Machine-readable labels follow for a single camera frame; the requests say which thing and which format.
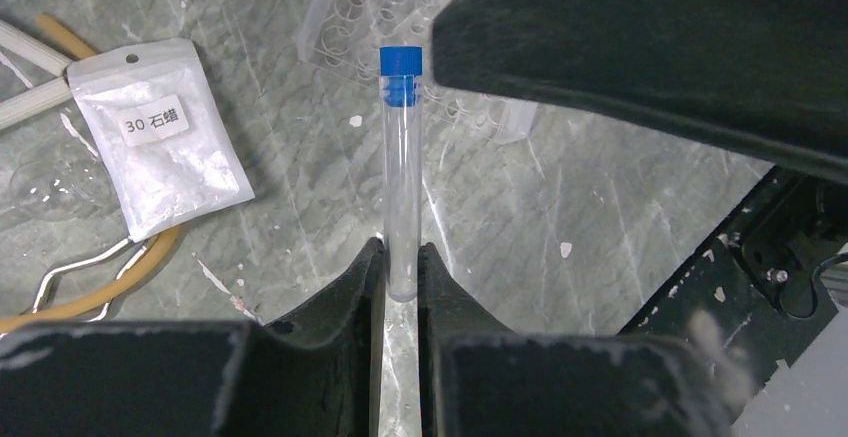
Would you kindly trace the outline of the blue capped test tube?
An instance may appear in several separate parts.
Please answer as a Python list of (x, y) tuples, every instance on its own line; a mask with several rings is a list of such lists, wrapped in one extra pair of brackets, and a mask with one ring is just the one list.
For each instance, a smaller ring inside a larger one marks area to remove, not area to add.
[(379, 49), (379, 92), (384, 156), (384, 240), (388, 295), (399, 303), (418, 293), (421, 245), (423, 49)]

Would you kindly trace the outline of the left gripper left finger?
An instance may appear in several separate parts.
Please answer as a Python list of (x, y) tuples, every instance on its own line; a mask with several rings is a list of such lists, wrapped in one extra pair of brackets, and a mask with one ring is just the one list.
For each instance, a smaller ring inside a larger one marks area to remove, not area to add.
[(5, 436), (373, 436), (385, 249), (288, 314), (33, 324), (1, 342)]

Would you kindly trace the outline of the metal crucible tongs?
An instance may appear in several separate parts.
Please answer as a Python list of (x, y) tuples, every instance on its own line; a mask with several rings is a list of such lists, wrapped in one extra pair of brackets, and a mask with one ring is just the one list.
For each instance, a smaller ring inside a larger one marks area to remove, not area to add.
[(153, 239), (141, 243), (129, 238), (111, 244), (105, 250), (78, 257), (48, 269), (36, 284), (32, 302), (24, 315), (40, 313), (59, 305), (58, 292), (71, 290), (71, 297), (80, 297), (99, 286), (118, 281), (149, 251)]

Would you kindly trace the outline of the white powder bag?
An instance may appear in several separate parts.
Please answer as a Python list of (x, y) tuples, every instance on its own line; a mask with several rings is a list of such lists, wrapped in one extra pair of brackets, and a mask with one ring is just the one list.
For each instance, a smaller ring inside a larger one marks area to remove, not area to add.
[(66, 76), (132, 241), (254, 198), (190, 40), (117, 48)]

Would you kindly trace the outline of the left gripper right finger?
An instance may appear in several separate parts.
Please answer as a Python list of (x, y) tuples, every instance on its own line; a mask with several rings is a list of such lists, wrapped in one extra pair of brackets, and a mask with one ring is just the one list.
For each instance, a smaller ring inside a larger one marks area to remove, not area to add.
[(521, 334), (418, 257), (419, 382), (426, 436), (727, 436), (752, 376), (704, 311), (691, 341), (662, 335)]

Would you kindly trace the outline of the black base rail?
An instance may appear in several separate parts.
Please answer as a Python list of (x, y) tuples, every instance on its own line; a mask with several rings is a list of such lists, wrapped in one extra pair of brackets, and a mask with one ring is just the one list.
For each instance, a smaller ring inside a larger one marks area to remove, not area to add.
[(837, 315), (821, 276), (846, 244), (846, 185), (774, 167), (621, 331), (693, 341), (705, 311), (762, 388)]

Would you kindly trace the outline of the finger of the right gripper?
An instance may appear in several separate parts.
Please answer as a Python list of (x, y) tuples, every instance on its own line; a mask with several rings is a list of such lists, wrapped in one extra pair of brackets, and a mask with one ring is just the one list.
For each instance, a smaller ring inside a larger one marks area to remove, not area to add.
[(847, 179), (847, 0), (452, 0), (443, 86)]

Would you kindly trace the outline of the clear test tube rack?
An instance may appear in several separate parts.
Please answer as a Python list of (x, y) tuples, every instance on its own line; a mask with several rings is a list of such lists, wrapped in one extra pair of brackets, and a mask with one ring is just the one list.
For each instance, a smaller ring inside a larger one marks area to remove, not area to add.
[[(366, 87), (380, 75), (382, 46), (419, 46), (430, 63), (430, 34), (436, 15), (451, 0), (311, 0), (297, 36), (299, 57)], [(424, 112), (459, 122), (497, 144), (528, 137), (536, 116), (533, 102), (448, 89), (424, 73)]]

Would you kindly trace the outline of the clear round flask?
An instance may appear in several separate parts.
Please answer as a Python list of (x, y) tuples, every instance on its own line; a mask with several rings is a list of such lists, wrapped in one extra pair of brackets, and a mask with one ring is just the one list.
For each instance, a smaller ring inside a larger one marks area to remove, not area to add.
[(32, 150), (6, 180), (2, 196), (13, 210), (43, 222), (108, 215), (119, 208), (101, 159), (72, 143)]

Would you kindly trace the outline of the white clay triangle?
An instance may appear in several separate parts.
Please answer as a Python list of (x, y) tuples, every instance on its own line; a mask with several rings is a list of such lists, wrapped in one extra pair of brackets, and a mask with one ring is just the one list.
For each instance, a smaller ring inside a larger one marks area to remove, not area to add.
[[(35, 85), (8, 58), (7, 53), (40, 68), (51, 79)], [(1, 63), (11, 69), (25, 86), (21, 93), (1, 101), (1, 130), (72, 99), (66, 79), (66, 70), (72, 60), (5, 21), (1, 21)]]

